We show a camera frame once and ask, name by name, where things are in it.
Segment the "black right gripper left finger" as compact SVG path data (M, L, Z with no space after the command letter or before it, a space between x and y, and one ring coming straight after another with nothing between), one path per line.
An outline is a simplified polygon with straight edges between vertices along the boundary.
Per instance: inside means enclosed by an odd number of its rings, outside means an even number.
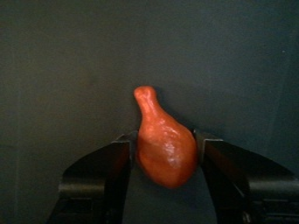
M67 168L45 224L122 224L136 134L122 135Z

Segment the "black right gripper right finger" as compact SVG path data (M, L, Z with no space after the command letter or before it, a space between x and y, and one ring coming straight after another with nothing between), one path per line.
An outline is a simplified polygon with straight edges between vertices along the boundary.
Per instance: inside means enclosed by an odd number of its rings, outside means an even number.
M299 224L299 178L274 160L192 132L218 224Z

